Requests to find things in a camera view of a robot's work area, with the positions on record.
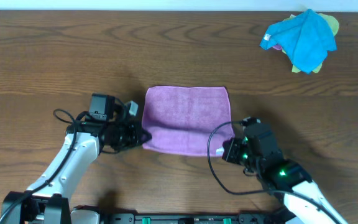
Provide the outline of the purple microfibre cloth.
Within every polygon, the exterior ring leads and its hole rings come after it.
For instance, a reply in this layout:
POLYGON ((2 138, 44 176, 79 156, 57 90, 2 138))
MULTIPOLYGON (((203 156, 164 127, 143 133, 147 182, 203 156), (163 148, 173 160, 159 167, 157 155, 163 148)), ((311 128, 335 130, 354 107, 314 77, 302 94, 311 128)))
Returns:
POLYGON ((145 94, 142 127, 152 139, 142 145, 151 151, 181 156, 211 157, 223 153, 222 144, 234 136, 225 87, 154 86, 145 94))

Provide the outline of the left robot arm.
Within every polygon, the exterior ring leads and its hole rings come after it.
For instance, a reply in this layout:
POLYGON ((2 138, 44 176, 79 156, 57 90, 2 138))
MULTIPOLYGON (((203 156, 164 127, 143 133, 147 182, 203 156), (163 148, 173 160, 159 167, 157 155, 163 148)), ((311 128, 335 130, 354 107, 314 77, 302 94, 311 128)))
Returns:
POLYGON ((134 101, 92 94, 89 110, 67 121, 63 146, 43 174, 26 191, 7 194, 0 223, 133 223, 132 215, 111 215, 92 206, 72 210, 69 202, 104 146, 117 154, 151 140, 134 119, 138 107, 134 101))

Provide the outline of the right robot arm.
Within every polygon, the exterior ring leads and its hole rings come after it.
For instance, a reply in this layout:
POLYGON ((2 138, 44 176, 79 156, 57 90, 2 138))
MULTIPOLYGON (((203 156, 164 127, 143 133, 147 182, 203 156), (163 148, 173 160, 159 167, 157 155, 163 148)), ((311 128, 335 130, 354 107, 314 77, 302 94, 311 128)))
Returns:
POLYGON ((267 124, 241 121, 243 138, 223 143, 222 159, 255 174, 262 192, 278 198, 284 223, 346 223, 326 200, 317 183, 299 163, 286 159, 267 124))

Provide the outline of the blue microfibre cloth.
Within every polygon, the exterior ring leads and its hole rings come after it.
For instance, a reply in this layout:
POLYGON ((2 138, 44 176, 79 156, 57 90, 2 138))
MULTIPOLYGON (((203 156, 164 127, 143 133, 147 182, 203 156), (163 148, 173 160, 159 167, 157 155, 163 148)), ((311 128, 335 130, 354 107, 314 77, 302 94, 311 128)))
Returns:
POLYGON ((312 9, 293 19, 270 25, 260 47, 268 50, 276 44, 282 46, 292 65, 304 73, 311 73, 324 62, 329 52, 337 50, 328 23, 312 9))

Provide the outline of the yellow-green microfibre cloth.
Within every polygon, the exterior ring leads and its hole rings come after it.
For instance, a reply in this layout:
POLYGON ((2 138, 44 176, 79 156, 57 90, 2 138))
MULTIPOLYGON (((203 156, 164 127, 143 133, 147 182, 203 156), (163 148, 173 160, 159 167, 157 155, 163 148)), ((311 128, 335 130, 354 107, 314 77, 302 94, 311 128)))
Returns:
MULTIPOLYGON (((329 15, 326 15, 326 14, 323 14, 323 13, 319 13, 319 15, 328 23, 328 25, 329 25, 332 33, 333 33, 333 36, 335 37, 335 35, 339 31, 339 22, 338 22, 338 20, 333 16, 329 16, 329 15)), ((284 19, 284 21, 293 19, 295 17, 296 17, 295 15, 291 14, 290 17, 284 19)), ((318 73, 321 70, 322 66, 323 66, 323 63, 319 64, 315 69, 312 70, 312 72, 313 73, 318 73)), ((296 66, 292 65, 291 72, 300 73, 301 70, 298 69, 296 66)))

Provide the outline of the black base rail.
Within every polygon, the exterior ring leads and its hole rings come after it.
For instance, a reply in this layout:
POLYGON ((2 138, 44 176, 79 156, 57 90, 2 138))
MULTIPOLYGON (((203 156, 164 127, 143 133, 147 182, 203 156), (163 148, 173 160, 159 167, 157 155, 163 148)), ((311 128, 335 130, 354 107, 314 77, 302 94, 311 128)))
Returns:
POLYGON ((134 215, 132 213, 99 214, 76 210, 71 213, 72 223, 84 224, 273 224, 286 223, 277 217, 262 213, 239 215, 134 215))

